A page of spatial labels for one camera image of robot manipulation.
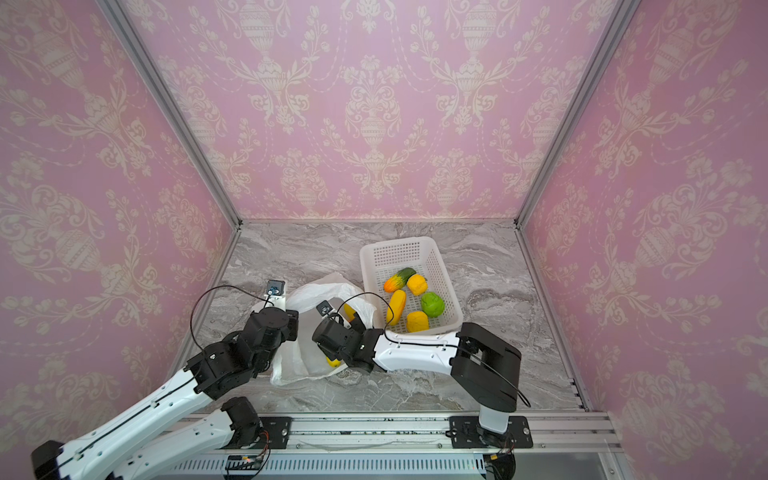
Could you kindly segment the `long yellow banana toy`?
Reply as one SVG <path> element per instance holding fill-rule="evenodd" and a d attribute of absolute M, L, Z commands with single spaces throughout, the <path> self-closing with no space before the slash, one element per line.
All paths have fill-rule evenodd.
<path fill-rule="evenodd" d="M 407 294 L 403 289 L 398 289 L 392 293 L 386 309 L 386 322 L 388 325 L 396 325 L 399 322 L 406 302 Z"/>

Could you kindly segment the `white plastic mesh basket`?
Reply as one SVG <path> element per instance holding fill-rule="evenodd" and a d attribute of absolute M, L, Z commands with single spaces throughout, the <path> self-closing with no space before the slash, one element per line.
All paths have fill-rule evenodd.
<path fill-rule="evenodd" d="M 364 287 L 374 294 L 374 325 L 395 333 L 459 329 L 463 313 L 437 243 L 430 237 L 382 241 L 360 251 Z"/>

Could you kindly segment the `yellow lemon fruit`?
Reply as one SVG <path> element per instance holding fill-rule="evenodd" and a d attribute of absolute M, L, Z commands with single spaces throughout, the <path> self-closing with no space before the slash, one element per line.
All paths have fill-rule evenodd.
<path fill-rule="evenodd" d="M 414 296 L 421 296 L 427 292 L 428 282 L 424 276 L 414 274 L 408 279 L 407 287 Z"/>

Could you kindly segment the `green fruit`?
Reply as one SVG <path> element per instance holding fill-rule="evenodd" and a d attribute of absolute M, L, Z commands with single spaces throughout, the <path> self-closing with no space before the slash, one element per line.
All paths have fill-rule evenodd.
<path fill-rule="evenodd" d="M 436 293 L 428 291 L 420 297 L 421 311 L 429 318 L 438 318 L 445 311 L 444 300 Z"/>

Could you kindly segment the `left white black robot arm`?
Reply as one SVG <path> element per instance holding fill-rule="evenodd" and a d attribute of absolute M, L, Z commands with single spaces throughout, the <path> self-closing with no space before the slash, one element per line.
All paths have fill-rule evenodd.
<path fill-rule="evenodd" d="M 268 444 L 253 405 L 234 397 L 200 421 L 166 428 L 271 365 L 279 347 L 298 336 L 299 314 L 265 307 L 243 330 L 205 347 L 157 390 L 91 432 L 66 443 L 49 440 L 31 454 L 37 479 L 150 479 L 199 453 Z"/>

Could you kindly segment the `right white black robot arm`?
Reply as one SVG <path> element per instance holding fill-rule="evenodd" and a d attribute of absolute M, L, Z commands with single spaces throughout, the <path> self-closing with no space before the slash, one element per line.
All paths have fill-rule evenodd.
<path fill-rule="evenodd" d="M 438 335 L 355 329 L 324 319 L 313 342 L 332 360 L 371 373 L 413 370 L 453 378 L 480 406 L 478 436 L 484 445 L 510 449 L 509 417 L 518 404 L 531 405 L 520 390 L 521 352 L 485 327 L 463 323 Z"/>

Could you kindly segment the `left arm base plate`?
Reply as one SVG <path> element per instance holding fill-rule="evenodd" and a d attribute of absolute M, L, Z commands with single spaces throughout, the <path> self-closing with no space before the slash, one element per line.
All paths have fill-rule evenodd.
<path fill-rule="evenodd" d="M 261 430 L 255 447 L 267 450 L 285 450 L 290 438 L 293 418 L 290 416 L 261 416 Z"/>

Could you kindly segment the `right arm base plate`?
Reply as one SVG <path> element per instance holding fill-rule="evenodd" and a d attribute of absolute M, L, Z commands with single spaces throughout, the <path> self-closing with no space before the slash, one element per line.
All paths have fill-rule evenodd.
<path fill-rule="evenodd" d="M 479 416 L 450 416 L 445 436 L 454 449 L 496 448 L 531 449 L 534 441 L 528 420 L 522 416 L 510 416 L 504 434 L 483 429 Z"/>

